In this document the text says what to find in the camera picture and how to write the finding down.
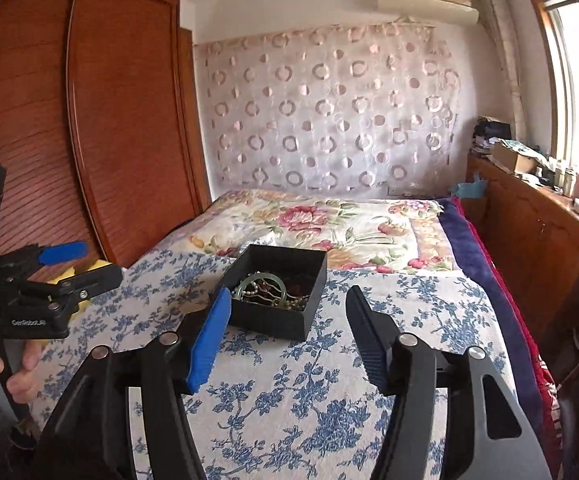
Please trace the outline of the person's left hand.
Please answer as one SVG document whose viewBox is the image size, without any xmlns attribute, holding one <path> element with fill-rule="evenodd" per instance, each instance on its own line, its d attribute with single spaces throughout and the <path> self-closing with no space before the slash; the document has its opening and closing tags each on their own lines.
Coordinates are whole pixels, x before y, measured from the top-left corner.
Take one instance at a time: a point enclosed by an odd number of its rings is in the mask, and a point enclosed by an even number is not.
<svg viewBox="0 0 579 480">
<path fill-rule="evenodd" d="M 39 391 L 35 370 L 39 364 L 42 350 L 43 343 L 41 341 L 26 340 L 22 367 L 6 382 L 6 388 L 8 388 L 13 400 L 18 404 L 26 404 L 34 400 Z M 0 373 L 3 372 L 3 369 L 4 363 L 0 358 Z"/>
</svg>

